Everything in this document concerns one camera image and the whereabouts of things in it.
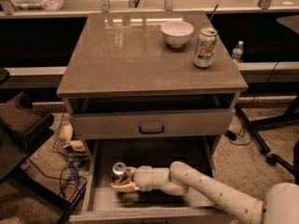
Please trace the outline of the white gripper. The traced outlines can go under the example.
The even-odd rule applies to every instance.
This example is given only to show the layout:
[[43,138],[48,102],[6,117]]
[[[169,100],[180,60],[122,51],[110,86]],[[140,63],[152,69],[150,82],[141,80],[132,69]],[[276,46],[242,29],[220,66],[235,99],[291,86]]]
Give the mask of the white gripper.
[[135,167],[127,167],[126,168],[126,177],[130,179],[134,179],[135,182],[129,182],[125,184],[116,184],[112,183],[111,187],[117,191],[122,193],[134,192],[137,190],[140,191],[152,191],[152,175],[153,168],[150,166],[140,166],[139,168]]

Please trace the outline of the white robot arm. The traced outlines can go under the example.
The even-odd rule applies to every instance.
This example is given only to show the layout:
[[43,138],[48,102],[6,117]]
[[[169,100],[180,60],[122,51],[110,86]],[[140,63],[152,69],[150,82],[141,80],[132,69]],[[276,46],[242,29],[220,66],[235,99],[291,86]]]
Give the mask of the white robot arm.
[[181,161],[172,162],[168,168],[146,165],[135,168],[116,162],[112,174],[111,187],[117,192],[158,189],[179,196],[193,188],[242,224],[299,223],[299,186],[293,183],[276,184],[260,201]]

